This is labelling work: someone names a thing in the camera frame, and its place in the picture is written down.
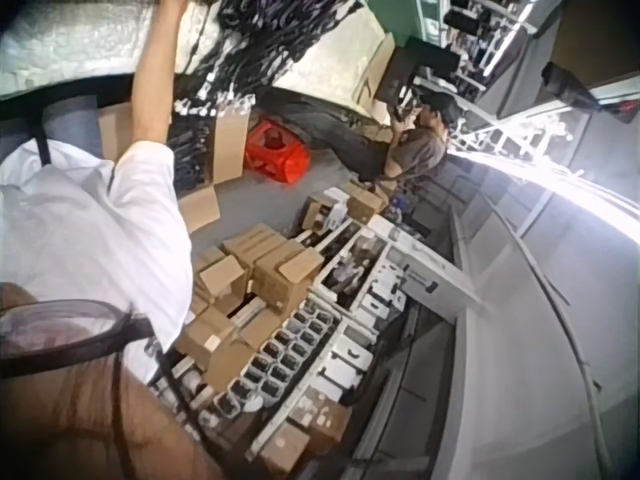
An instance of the man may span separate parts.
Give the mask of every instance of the man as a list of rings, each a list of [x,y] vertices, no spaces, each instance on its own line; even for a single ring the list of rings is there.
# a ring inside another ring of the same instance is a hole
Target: man
[[[54,138],[48,141],[15,145],[19,125],[11,122],[8,134],[7,125],[0,126],[0,448],[6,478],[222,478],[144,385],[157,369],[146,341],[126,347],[128,369],[121,367],[121,353],[26,375],[5,368],[15,355],[27,367],[42,351],[59,360],[55,347],[64,353],[100,338],[120,318],[113,312],[147,317],[164,350],[187,318],[191,243],[172,186],[173,153],[165,146],[187,2],[161,0],[156,7],[133,82],[133,144],[116,164],[98,157],[97,112],[86,108],[87,99],[45,110],[44,130]],[[12,145],[17,148],[6,155]],[[62,300],[81,308],[60,311]]]
[[[326,110],[286,97],[266,96],[260,106],[330,147],[361,181],[402,182],[425,175],[439,164],[446,153],[448,131],[457,121],[458,106],[451,95],[433,92],[422,103],[402,122],[391,116],[390,142],[372,141]]]
[[[432,171],[447,152],[448,128],[442,113],[425,105],[400,122],[391,117],[392,138],[387,148],[384,175],[404,180]]]

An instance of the red plastic basket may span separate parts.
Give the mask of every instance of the red plastic basket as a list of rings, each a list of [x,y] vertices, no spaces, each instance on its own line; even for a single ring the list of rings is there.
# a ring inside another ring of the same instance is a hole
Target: red plastic basket
[[[245,160],[252,170],[291,185],[309,170],[311,155],[289,130],[262,120],[247,137]]]

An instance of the white wall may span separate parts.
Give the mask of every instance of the white wall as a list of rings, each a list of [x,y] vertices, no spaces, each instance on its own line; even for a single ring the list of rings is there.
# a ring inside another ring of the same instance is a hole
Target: white wall
[[[594,116],[572,168],[636,199],[638,127],[638,121],[624,126]],[[471,223],[473,209],[463,217]],[[556,198],[525,241],[570,303],[563,306],[603,386],[605,436],[622,474],[633,466],[638,445],[637,246]],[[463,378],[462,395],[473,408],[455,422],[448,417],[445,439],[457,423],[458,443],[452,468],[435,478],[599,478],[575,360],[524,259],[507,245],[494,217],[468,243],[469,272],[489,312],[466,320],[473,322],[465,331],[466,365],[473,369]]]

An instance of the gray floor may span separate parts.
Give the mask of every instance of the gray floor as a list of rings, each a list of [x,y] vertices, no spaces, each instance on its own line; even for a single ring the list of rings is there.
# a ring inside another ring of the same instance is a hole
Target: gray floor
[[[311,168],[292,186],[245,171],[241,178],[216,186],[220,219],[195,232],[193,252],[197,254],[219,245],[258,223],[288,234],[297,225],[309,195],[340,185],[349,178],[349,171],[330,150],[313,150]]]

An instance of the gray t-shirt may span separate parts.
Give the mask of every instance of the gray t-shirt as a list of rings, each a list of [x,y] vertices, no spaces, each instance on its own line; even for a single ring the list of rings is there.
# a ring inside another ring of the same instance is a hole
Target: gray t-shirt
[[[405,132],[393,151],[393,159],[402,168],[402,178],[423,175],[434,168],[447,152],[447,145],[428,128]]]

